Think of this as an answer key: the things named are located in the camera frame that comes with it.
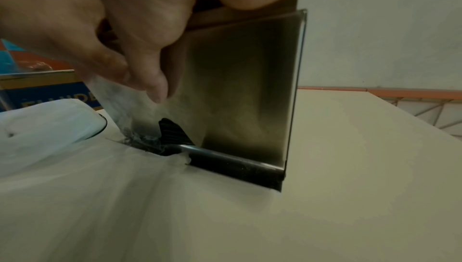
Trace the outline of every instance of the orange edge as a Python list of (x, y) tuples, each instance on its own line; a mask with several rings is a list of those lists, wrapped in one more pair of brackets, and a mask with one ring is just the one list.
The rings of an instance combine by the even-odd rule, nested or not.
[(298, 87), (302, 90), (358, 91), (369, 92), (377, 97), (462, 100), (462, 91), (458, 90), (418, 90), (392, 88), (358, 88), (358, 87)]

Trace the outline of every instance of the white fabric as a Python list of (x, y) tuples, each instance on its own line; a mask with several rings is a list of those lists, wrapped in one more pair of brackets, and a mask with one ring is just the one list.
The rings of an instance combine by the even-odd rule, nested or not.
[(87, 139), (106, 125), (92, 108), (76, 99), (46, 102), (0, 113), (0, 177)]

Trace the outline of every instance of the white tile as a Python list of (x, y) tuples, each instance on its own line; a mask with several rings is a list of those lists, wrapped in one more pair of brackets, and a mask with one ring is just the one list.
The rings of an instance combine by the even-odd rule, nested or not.
[(447, 132), (452, 135), (462, 136), (462, 123), (444, 128), (442, 129), (442, 131)]
[(429, 102), (415, 102), (415, 101), (399, 101), (398, 102), (398, 108), (401, 108), (402, 110), (412, 115), (416, 115), (420, 112), (423, 112), (437, 105), (438, 105), (437, 103), (429, 103)]
[(434, 109), (432, 109), (430, 111), (425, 112), (422, 115), (417, 116), (417, 118), (424, 120), (425, 122), (427, 122), (430, 125), (433, 125), (436, 118), (438, 117), (438, 113), (439, 113), (440, 109), (441, 109), (441, 107), (436, 107), (436, 108), (434, 108)]
[(459, 120), (462, 120), (462, 104), (447, 103), (444, 104), (444, 109), (438, 118), (436, 127), (443, 127)]

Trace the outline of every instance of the white countertop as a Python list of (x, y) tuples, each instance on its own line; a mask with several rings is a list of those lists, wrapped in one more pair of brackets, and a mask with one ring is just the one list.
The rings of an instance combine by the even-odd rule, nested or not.
[(46, 201), (0, 187), (3, 261), (462, 261), (462, 143), (368, 93), (298, 91), (282, 193), (114, 129), (36, 169)]

